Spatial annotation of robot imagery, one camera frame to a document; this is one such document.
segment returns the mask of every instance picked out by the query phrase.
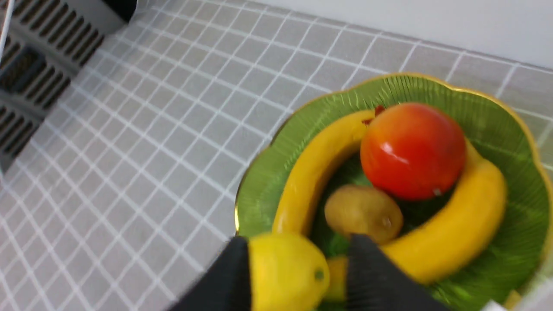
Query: fruit plate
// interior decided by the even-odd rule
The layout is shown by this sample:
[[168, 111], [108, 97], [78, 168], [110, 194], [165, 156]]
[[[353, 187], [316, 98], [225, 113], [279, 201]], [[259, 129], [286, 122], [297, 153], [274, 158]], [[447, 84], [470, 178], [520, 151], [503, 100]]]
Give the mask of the fruit plate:
[[[290, 116], [244, 174], [236, 197], [237, 234], [253, 237], [271, 230], [295, 161], [323, 128], [355, 111], [402, 102], [424, 102], [455, 119], [480, 154], [502, 171], [509, 190], [505, 219], [488, 248], [456, 274], [428, 286], [429, 293], [453, 310], [476, 311], [490, 299], [503, 303], [513, 290], [525, 294], [552, 276], [553, 256], [547, 256], [552, 242], [548, 236], [553, 214], [551, 184], [527, 126], [493, 97], [420, 74], [376, 77], [350, 90], [319, 97]], [[346, 253], [348, 247], [347, 240], [330, 230], [322, 212], [328, 196], [344, 184], [370, 185], [358, 155], [333, 175], [315, 216], [310, 238], [327, 257]], [[398, 202], [405, 217], [403, 233], [432, 217], [450, 194], [417, 203]], [[342, 310], [343, 304], [331, 303], [317, 308]]]

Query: lemon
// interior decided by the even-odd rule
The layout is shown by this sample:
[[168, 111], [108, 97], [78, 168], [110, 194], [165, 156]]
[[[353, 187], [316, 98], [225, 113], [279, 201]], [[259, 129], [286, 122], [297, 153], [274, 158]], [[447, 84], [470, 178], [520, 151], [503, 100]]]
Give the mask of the lemon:
[[252, 311], [310, 311], [329, 285], [325, 256], [299, 234], [262, 234], [249, 241]]

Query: tiled surface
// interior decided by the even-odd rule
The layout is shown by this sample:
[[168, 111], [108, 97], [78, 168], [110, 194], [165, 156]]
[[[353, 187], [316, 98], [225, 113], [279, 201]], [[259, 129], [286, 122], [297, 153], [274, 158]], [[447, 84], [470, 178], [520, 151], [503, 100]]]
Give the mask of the tiled surface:
[[0, 192], [0, 310], [162, 310], [234, 234], [248, 163], [295, 109], [394, 71], [516, 108], [553, 167], [553, 75], [242, 0], [149, 0]]

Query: metal grate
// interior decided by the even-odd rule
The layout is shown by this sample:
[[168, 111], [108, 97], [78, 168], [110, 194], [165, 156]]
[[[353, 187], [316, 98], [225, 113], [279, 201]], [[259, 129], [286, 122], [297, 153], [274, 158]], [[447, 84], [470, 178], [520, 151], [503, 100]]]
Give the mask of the metal grate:
[[[0, 7], [6, 6], [7, 0], [1, 0]], [[15, 0], [13, 19], [79, 67], [90, 59], [105, 37], [82, 14], [60, 0]]]

